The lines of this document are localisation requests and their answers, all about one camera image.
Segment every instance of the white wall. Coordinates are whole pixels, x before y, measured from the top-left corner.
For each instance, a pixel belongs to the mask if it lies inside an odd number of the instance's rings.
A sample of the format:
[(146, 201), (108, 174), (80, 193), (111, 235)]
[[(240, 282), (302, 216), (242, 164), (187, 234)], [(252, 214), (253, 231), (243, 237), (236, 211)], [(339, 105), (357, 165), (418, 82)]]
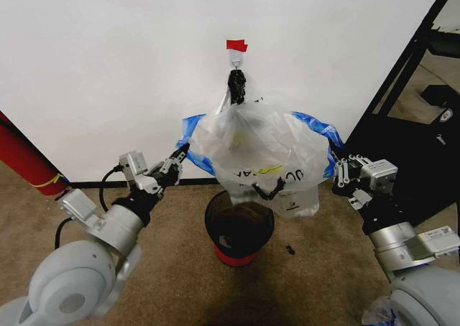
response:
[(434, 20), (434, 29), (460, 34), (460, 0), (448, 0)]
[(245, 39), (249, 86), (346, 139), (433, 2), (0, 0), (0, 108), (70, 180), (99, 180), (131, 149), (166, 157)]

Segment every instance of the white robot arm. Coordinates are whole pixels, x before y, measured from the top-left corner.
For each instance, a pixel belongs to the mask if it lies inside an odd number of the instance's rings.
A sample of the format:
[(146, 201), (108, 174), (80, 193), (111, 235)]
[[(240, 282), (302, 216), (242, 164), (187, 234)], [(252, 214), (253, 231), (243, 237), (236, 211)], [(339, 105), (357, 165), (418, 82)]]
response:
[(141, 153), (122, 155), (119, 166), (131, 192), (102, 217), (82, 191), (62, 196), (62, 209), (83, 226), (90, 240), (66, 244), (45, 258), (32, 277), (28, 296), (0, 307), (0, 325), (63, 326), (105, 315), (140, 260), (137, 234), (149, 223), (164, 189), (179, 183), (188, 147), (180, 147), (150, 170)]
[(391, 308), (402, 326), (460, 325), (460, 273), (430, 265), (458, 251), (448, 226), (417, 234), (392, 195), (397, 167), (349, 155), (336, 164), (333, 192), (347, 196), (391, 282)]

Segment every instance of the clear plastic bag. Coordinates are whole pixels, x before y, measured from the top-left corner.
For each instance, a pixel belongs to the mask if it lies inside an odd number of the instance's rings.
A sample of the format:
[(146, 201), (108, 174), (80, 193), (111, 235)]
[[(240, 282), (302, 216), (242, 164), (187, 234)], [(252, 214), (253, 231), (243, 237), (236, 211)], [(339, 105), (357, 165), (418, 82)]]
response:
[[(334, 175), (328, 140), (343, 146), (336, 129), (314, 117), (244, 102), (184, 119), (178, 145), (190, 143), (188, 158), (216, 176), (234, 204), (255, 200), (289, 218), (318, 210), (318, 184)], [(280, 178), (285, 186), (270, 201), (254, 190), (269, 194)]]
[(366, 309), (361, 318), (363, 326), (398, 326), (400, 323), (396, 319), (395, 313), (391, 310), (390, 298), (386, 296), (378, 297)]

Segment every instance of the red trash can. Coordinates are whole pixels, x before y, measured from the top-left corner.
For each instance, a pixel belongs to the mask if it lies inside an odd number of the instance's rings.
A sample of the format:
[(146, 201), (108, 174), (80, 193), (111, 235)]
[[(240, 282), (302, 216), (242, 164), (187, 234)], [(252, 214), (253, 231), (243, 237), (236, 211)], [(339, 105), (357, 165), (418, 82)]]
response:
[(273, 234), (273, 211), (257, 202), (232, 205), (227, 191), (215, 195), (205, 226), (218, 258), (229, 266), (248, 265)]

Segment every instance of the floor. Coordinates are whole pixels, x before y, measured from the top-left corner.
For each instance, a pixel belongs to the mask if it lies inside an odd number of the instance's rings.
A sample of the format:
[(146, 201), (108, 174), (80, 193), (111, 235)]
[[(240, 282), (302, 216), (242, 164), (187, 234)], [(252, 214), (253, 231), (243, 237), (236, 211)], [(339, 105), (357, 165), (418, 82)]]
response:
[[(425, 122), (436, 117), (440, 110), (417, 97), (424, 85), (440, 82), (434, 74), (459, 89), (458, 61), (425, 57), (422, 65), (392, 116)], [(117, 305), (103, 319), (78, 325), (360, 325), (362, 311), (389, 293), (361, 231), (361, 218), (330, 192), (331, 181), (320, 185), (321, 209), (314, 217), (277, 218), (269, 243), (251, 265), (239, 269), (216, 258), (204, 228), (203, 212), (219, 191), (215, 185), (167, 189), (140, 234), (142, 260)], [(126, 192), (107, 190), (106, 199)], [(85, 193), (97, 203), (97, 190)], [(2, 163), (0, 200), (1, 305), (27, 293), (35, 268), (53, 250), (55, 229), (65, 215), (51, 197)], [(418, 230), (442, 225), (456, 229), (454, 205)], [(62, 243), (83, 237), (69, 223)], [(457, 255), (442, 258), (438, 265), (459, 270)]]

